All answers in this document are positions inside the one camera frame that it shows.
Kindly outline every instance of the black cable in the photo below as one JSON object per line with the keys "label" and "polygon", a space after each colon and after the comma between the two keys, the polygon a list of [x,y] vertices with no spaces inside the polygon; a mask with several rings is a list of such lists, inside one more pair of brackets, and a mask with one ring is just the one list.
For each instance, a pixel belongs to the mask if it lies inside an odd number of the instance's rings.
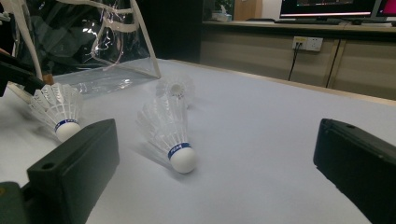
{"label": "black cable", "polygon": [[291,65],[288,81],[290,81],[291,73],[293,72],[294,64],[296,63],[298,50],[300,49],[301,45],[302,43],[296,43],[296,47],[294,48],[293,64]]}

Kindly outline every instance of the blue stripe on shuttlecock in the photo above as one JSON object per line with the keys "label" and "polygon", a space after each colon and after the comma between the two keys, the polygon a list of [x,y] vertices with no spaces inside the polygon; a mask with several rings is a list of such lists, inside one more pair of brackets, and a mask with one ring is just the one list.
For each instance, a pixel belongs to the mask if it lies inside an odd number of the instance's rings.
{"label": "blue stripe on shuttlecock", "polygon": [[55,132],[56,132],[56,130],[58,130],[59,127],[61,127],[61,125],[66,124],[66,123],[78,124],[78,122],[75,119],[64,119],[55,126]]}
{"label": "blue stripe on shuttlecock", "polygon": [[168,159],[170,160],[173,154],[185,147],[191,147],[190,143],[180,143],[172,147],[172,149],[168,152]]}

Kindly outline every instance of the clear plastic bag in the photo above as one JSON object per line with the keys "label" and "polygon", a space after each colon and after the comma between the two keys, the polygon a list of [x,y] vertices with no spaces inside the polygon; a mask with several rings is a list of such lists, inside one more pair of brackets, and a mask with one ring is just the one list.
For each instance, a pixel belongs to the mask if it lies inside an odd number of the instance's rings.
{"label": "clear plastic bag", "polygon": [[10,4],[17,28],[15,56],[22,63],[39,64],[37,74],[56,76],[116,65],[161,77],[135,0],[10,0]]}

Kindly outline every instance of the table surface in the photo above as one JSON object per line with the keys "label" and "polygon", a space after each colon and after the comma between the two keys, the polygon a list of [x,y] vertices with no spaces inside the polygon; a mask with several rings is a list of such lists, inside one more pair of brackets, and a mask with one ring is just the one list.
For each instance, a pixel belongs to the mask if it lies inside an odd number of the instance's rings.
{"label": "table surface", "polygon": [[[194,81],[197,168],[180,175],[144,153],[135,119],[158,80],[85,95],[81,125],[115,119],[120,143],[120,166],[87,223],[369,223],[316,169],[318,126],[337,119],[396,145],[395,102],[186,63],[160,68]],[[60,145],[12,91],[0,98],[0,142],[0,182],[21,186],[26,169]]]}

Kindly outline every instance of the black device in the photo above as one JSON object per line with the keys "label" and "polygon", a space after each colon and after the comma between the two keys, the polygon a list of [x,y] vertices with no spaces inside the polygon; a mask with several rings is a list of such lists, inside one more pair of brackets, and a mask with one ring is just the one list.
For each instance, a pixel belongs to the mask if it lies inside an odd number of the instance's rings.
{"label": "black device", "polygon": [[28,170],[0,183],[0,223],[83,224],[120,163],[114,119],[91,124]]}
{"label": "black device", "polygon": [[31,95],[45,86],[45,82],[35,76],[32,67],[0,52],[0,97],[4,95],[9,81],[22,85]]}
{"label": "black device", "polygon": [[368,18],[375,0],[282,0],[280,19]]}
{"label": "black device", "polygon": [[396,0],[382,0],[376,16],[396,17]]}
{"label": "black device", "polygon": [[353,125],[323,119],[314,164],[372,223],[396,223],[395,146]]}

